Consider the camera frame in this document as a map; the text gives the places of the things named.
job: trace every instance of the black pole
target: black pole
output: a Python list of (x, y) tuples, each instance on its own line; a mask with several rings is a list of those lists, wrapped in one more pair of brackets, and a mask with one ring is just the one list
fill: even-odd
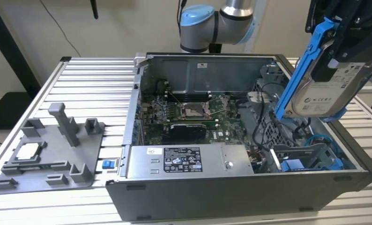
[(210, 53), (222, 53), (222, 44), (210, 44)]
[(14, 72), (24, 86), (31, 98), (35, 98), (40, 91), (40, 84), (26, 61), (14, 37), (0, 17), (0, 51), (14, 69)]

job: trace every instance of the blue clip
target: blue clip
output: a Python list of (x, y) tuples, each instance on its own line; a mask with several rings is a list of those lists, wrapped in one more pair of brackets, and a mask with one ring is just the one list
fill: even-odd
[(104, 160), (103, 162), (103, 169), (115, 169), (115, 161), (111, 160)]

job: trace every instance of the blue plastic bracket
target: blue plastic bracket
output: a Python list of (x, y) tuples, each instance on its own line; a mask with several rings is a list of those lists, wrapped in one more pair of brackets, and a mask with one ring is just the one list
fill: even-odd
[(315, 28), (315, 32), (306, 53), (302, 57), (300, 63), (292, 75), (292, 79), (288, 82), (280, 101), (276, 105), (276, 117), (279, 120), (282, 120), (284, 116), (287, 105), (292, 99), (292, 95), (295, 94), (302, 79), (304, 78), (308, 67), (312, 61), (318, 59), (318, 56), (322, 53), (320, 44), (322, 44), (323, 36), (328, 30), (335, 28), (335, 26), (336, 23), (328, 18), (324, 18), (324, 22), (320, 23)]

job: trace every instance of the power supply label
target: power supply label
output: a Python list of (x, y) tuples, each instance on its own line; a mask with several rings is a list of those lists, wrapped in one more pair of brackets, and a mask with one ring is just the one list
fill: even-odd
[(199, 147), (164, 148), (164, 171), (167, 173), (203, 172)]

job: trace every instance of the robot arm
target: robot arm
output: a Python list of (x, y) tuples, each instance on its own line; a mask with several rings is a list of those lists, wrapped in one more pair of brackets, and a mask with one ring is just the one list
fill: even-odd
[[(254, 32), (250, 0), (222, 10), (196, 5), (182, 14), (182, 49), (202, 53), (211, 43), (238, 44)], [(339, 119), (372, 76), (372, 0), (312, 0), (306, 31), (312, 39), (276, 106), (276, 117)]]
[(312, 39), (276, 116), (339, 119), (372, 76), (372, 0), (312, 0)]

